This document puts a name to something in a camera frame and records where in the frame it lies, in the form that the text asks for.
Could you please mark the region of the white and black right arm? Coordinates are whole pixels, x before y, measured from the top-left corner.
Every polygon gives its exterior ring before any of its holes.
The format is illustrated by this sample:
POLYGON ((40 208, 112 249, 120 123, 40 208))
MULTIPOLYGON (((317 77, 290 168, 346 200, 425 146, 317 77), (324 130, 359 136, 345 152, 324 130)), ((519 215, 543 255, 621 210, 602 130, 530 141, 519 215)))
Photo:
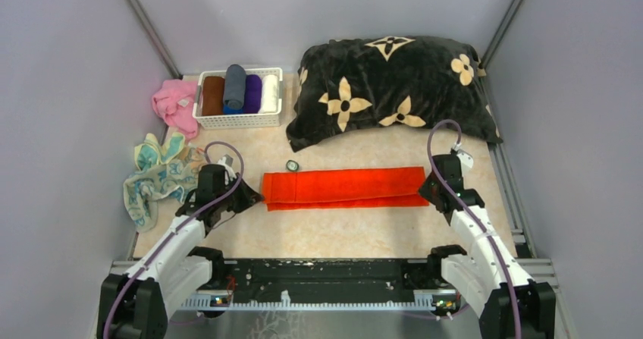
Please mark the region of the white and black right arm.
POLYGON ((552 338, 557 298, 512 256, 492 225, 485 202, 464 186, 455 152, 432 156, 419 195, 444 215, 460 245, 438 246, 428 255, 427 277, 435 287, 453 286, 478 317, 483 338, 552 338))

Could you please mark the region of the orange towel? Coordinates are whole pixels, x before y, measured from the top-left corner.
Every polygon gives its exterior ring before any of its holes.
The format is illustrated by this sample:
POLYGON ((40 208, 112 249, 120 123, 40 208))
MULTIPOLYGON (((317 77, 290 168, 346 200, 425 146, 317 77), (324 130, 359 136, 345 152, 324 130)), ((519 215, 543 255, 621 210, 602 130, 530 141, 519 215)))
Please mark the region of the orange towel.
POLYGON ((266 173, 262 195, 269 211, 423 207, 422 166, 266 173))

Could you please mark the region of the white rolled towel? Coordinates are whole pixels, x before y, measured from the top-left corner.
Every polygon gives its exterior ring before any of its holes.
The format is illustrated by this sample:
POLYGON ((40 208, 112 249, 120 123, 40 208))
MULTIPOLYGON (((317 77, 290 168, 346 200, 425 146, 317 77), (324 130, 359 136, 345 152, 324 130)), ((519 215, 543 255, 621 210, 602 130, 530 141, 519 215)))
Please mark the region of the white rolled towel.
POLYGON ((276 75, 262 78, 262 95, 259 114, 275 113, 278 110, 279 79, 276 75))

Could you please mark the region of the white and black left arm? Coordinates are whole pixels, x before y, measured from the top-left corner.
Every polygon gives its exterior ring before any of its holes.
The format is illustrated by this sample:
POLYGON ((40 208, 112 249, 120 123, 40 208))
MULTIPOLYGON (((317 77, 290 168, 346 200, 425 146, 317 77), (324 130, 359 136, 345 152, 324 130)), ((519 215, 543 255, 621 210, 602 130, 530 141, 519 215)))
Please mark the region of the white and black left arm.
POLYGON ((198 288, 221 287, 227 268, 221 251, 200 243, 223 212, 241 213, 262 196, 224 159, 203 165, 169 228, 125 272, 102 282, 96 337, 163 338, 171 317, 198 288))

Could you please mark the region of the brown rolled towel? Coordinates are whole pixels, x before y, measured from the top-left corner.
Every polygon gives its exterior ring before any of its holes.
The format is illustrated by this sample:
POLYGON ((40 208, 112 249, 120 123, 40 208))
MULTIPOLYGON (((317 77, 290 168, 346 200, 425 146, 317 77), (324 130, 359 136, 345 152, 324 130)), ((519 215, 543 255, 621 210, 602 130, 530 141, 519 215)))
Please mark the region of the brown rolled towel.
POLYGON ((223 77, 210 76, 204 79, 202 85, 202 115, 215 116, 224 114, 224 85, 223 77))

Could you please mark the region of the aluminium frame rail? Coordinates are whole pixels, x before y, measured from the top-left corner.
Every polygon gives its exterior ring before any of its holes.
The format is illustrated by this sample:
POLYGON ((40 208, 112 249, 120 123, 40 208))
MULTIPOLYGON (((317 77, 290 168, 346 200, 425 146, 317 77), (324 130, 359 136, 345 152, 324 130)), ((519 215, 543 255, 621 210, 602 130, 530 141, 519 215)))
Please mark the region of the aluminium frame rail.
MULTIPOLYGON (((120 274, 125 272, 137 261, 122 262, 115 264, 111 273, 120 274)), ((198 288, 187 300, 181 305, 177 312, 189 311, 197 312, 200 315, 208 318, 218 317, 226 312, 266 312, 266 311, 312 311, 312 312, 366 312, 366 311, 384 311, 392 312, 399 311, 407 315, 415 315, 421 319, 430 320, 448 320, 454 319, 459 314, 473 314, 475 333, 481 334, 478 326, 478 317, 466 303, 464 298, 460 297, 458 305, 449 308, 446 305, 441 305, 434 298, 429 298, 424 303, 411 303, 411 304, 293 304, 288 298, 283 298, 277 303, 232 303, 230 299, 225 297, 221 291, 216 290, 201 290, 198 288)))

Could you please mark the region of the pink towel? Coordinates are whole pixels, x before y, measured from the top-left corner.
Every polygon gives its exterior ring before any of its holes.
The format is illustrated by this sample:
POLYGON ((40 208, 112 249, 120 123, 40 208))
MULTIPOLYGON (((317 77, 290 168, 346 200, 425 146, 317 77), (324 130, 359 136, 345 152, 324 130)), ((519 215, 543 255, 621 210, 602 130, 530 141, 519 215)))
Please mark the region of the pink towel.
POLYGON ((196 88, 196 81, 165 80, 152 95, 153 111, 187 140, 195 138, 199 132, 199 125, 193 117, 196 88))

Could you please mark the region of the grey rolled towel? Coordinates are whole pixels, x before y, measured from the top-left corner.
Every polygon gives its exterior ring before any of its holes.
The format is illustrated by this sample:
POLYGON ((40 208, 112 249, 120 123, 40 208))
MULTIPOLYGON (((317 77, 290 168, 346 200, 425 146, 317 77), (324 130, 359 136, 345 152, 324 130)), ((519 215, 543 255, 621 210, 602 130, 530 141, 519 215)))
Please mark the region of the grey rolled towel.
POLYGON ((245 101, 245 90, 245 69, 238 64, 230 65, 224 77, 224 106, 234 110, 241 110, 245 101))

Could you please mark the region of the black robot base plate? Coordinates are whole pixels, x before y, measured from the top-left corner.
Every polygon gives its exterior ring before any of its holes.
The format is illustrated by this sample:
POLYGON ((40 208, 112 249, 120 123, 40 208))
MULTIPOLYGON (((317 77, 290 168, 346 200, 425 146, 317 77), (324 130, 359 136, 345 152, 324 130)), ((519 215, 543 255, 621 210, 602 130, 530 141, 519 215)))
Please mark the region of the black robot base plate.
POLYGON ((426 259, 228 259, 201 290, 232 303, 411 304, 429 298, 452 308, 460 294, 426 259))

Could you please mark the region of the blue rolled towel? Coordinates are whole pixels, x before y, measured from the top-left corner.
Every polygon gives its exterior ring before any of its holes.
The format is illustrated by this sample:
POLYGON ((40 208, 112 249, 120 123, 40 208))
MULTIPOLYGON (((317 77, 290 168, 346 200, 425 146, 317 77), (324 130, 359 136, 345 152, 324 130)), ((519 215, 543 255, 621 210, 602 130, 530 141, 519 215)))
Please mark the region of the blue rolled towel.
POLYGON ((228 107, 227 105, 224 105, 223 107, 224 115, 241 115, 242 113, 243 113, 243 109, 241 108, 231 108, 231 107, 228 107))

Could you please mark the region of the purple rolled towel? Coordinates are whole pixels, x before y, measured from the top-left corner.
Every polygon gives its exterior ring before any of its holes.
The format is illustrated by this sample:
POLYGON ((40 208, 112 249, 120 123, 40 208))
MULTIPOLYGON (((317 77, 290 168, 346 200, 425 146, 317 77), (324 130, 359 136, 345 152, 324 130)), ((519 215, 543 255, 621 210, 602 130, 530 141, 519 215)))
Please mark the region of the purple rolled towel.
POLYGON ((262 100, 262 79, 255 74, 246 76, 244 93, 243 113, 256 114, 261 108, 262 100))

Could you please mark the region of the white plastic basket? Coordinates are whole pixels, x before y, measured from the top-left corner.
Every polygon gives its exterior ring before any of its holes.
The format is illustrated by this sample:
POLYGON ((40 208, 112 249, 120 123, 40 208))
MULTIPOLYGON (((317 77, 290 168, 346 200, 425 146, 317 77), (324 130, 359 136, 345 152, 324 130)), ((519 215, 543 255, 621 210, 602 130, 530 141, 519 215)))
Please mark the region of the white plastic basket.
POLYGON ((255 67, 247 68, 247 74, 255 74, 261 78, 273 75, 278 78, 276 95, 278 97, 277 109, 272 113, 237 114, 237 115, 202 115, 202 86, 206 77, 223 77, 226 70, 203 71, 198 77, 195 102, 192 116, 206 130, 223 130, 254 127, 279 127, 281 125, 281 112, 284 104, 284 71, 281 67, 255 67))

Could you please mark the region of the black floral pillow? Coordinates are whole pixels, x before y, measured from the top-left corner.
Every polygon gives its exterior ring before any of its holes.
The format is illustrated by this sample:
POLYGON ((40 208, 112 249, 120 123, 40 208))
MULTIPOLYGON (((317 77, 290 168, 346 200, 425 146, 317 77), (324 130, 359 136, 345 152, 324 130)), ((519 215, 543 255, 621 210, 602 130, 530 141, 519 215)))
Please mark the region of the black floral pillow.
POLYGON ((473 46, 436 36, 331 40, 301 58, 294 119, 299 152, 342 133, 402 124, 433 128, 450 119, 470 137, 501 142, 473 46))

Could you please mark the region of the patterned teal yellow towel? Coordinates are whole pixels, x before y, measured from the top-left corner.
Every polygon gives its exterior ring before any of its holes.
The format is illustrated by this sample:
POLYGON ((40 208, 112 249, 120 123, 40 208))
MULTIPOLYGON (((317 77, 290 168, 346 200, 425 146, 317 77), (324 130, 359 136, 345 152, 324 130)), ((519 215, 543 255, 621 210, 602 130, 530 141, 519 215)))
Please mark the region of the patterned teal yellow towel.
POLYGON ((133 160, 135 172, 123 182, 124 207, 136 231, 143 233, 156 226, 159 201, 184 202, 196 188, 205 157, 182 133, 172 133, 164 143, 148 133, 134 147, 133 160))

